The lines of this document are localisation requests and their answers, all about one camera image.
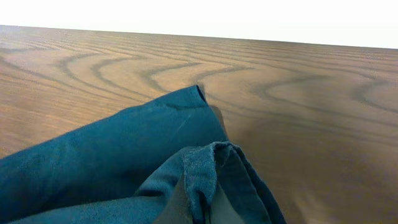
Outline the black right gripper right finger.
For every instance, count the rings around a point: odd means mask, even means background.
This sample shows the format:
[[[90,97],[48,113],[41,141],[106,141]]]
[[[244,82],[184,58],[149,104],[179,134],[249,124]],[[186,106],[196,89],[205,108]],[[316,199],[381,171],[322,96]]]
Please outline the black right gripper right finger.
[[[208,224],[244,224],[219,183],[208,209]]]

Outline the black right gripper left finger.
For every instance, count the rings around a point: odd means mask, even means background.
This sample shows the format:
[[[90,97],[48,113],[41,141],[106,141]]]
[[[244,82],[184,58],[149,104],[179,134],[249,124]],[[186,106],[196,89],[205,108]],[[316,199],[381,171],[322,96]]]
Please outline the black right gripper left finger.
[[[189,201],[181,177],[162,213],[153,224],[193,224]]]

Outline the navy blue shorts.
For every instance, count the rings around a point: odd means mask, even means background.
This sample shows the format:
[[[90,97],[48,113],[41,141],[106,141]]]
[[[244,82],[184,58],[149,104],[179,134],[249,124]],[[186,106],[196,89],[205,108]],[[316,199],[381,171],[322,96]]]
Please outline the navy blue shorts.
[[[1,159],[2,223],[153,223],[180,178],[193,223],[219,183],[244,223],[283,223],[198,86]]]

